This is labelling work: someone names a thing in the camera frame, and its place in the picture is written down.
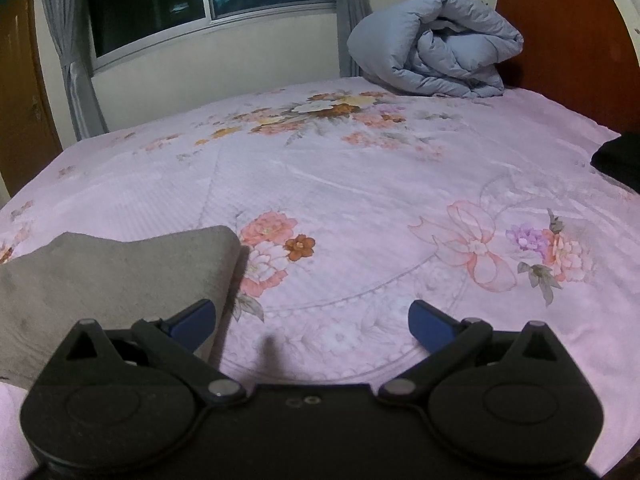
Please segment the grey knit pants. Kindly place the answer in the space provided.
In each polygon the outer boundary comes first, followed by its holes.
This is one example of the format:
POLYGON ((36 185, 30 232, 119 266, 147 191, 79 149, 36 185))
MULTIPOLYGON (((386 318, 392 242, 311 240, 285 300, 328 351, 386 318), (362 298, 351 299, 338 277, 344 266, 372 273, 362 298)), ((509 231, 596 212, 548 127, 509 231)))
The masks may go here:
POLYGON ((127 328, 226 303, 240 254, 226 226, 116 242, 64 233, 1 267, 1 379, 29 388, 82 318, 127 328))

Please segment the pink floral bed sheet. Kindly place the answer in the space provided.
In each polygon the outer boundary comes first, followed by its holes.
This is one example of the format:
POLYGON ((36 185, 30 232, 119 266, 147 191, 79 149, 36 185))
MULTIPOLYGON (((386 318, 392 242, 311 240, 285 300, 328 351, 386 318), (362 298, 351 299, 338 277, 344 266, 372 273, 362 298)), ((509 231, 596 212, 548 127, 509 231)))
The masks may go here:
MULTIPOLYGON (((424 357, 417 299, 498 330, 545 322, 603 406, 603 474, 639 439, 639 196, 590 162, 614 136, 523 89, 237 96, 68 148, 2 208, 1 266, 64 233, 226 226, 240 254, 198 355, 247 385, 382 385, 424 357)), ((32 464, 26 390, 1 379, 6 479, 32 464)))

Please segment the brown wooden wardrobe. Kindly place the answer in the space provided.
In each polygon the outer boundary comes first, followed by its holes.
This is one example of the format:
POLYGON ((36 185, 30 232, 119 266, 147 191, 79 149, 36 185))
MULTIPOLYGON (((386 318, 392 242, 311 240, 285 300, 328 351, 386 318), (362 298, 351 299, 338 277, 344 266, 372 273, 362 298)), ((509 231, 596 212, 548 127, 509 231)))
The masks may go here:
POLYGON ((32 0, 1 0, 1 177, 20 192, 62 153, 44 88, 32 0))

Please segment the rolled light blue quilt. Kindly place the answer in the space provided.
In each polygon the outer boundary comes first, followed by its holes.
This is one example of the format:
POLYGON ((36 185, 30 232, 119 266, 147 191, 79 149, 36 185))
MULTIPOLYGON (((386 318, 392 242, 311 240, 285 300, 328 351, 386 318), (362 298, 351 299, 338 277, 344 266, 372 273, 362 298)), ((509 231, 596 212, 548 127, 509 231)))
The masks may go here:
POLYGON ((348 52, 378 84, 415 96, 493 98, 497 65, 523 51, 523 35, 480 0, 408 0, 375 11, 350 33, 348 52))

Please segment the red and white headboard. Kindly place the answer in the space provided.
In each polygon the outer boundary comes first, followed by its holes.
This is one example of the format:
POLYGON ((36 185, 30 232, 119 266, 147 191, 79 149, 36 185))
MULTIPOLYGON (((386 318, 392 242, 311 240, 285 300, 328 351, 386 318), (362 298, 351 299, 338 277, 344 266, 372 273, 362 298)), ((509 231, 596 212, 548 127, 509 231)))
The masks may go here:
POLYGON ((491 0, 524 36, 498 66, 537 92, 619 133, 639 130, 639 57, 615 0, 491 0))

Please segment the left grey curtain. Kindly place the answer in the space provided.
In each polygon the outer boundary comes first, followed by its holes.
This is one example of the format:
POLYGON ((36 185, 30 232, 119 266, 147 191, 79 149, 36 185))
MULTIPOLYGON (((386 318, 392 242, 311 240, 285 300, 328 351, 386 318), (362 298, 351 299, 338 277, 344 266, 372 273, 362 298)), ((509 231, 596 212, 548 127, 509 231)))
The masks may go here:
POLYGON ((42 0, 42 3, 60 60, 76 139, 81 141, 107 133, 92 84, 87 0, 42 0))

